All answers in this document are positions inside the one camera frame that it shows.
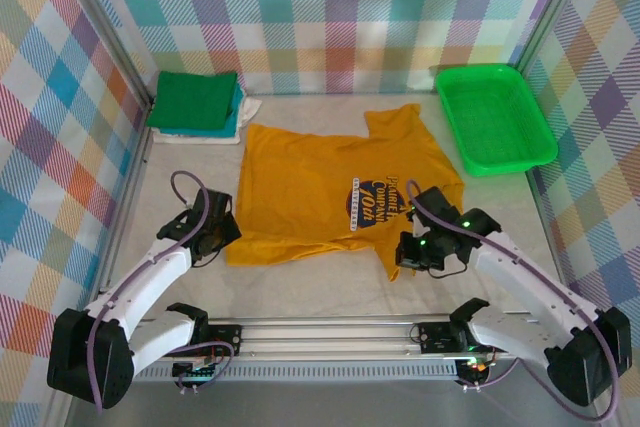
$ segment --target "green towel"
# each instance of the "green towel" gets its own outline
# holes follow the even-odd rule
[[[220,130],[231,112],[238,74],[160,72],[156,105],[147,120],[159,129]]]

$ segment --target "table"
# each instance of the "table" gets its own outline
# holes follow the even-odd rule
[[[320,135],[367,136],[365,111],[421,104],[421,119],[466,184],[465,210],[479,207],[487,211],[523,251],[558,278],[526,176],[467,175],[437,95],[261,99],[262,107],[253,122]],[[169,185],[174,170],[191,171],[207,187],[236,195],[245,137],[246,129],[239,145],[152,146],[113,279],[129,271],[147,252],[158,229],[181,211],[183,206]],[[181,179],[177,185],[181,192],[195,197],[195,187],[189,179]],[[178,279],[147,317],[157,317],[173,302],[197,306],[210,317],[438,314],[449,313],[472,297],[488,300],[504,311],[524,310],[490,277],[474,269],[443,280],[434,280],[426,273],[414,277],[406,271],[390,283],[372,250],[331,253],[266,267],[229,267],[223,252],[206,268],[192,269]]]

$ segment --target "yellow t-shirt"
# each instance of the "yellow t-shirt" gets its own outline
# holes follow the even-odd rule
[[[373,247],[394,281],[400,232],[412,229],[407,180],[437,185],[462,210],[464,184],[419,114],[416,104],[366,112],[369,138],[251,125],[236,211],[242,237],[226,248],[227,263]]]

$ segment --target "shirt sleeve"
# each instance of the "shirt sleeve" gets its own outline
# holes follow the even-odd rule
[[[420,104],[407,104],[399,109],[365,112],[369,138],[397,139],[419,131],[431,134],[420,120]]]

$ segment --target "black bracket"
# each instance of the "black bracket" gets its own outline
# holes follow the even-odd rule
[[[456,360],[456,370],[458,371],[458,377],[461,380],[456,380],[456,383],[460,385],[468,385],[477,383],[478,386],[484,384],[489,378],[490,367],[484,370],[479,370],[473,367],[474,364],[469,364],[467,360]]]
[[[233,346],[234,356],[240,353],[242,345],[242,326],[240,324],[209,324],[207,329],[207,339],[202,342],[222,341]],[[189,352],[180,352],[172,354],[174,357],[204,357],[204,367],[193,370],[191,362],[175,362],[171,368],[171,376],[179,377],[184,374],[182,385],[190,388],[202,385],[205,381],[189,381],[189,377],[210,377],[216,371],[216,359],[223,356],[229,356],[228,349],[222,346],[204,347],[202,349],[194,349]]]
[[[421,354],[460,352],[462,348],[459,334],[453,331],[450,322],[421,322],[415,324],[411,340],[420,344]]]

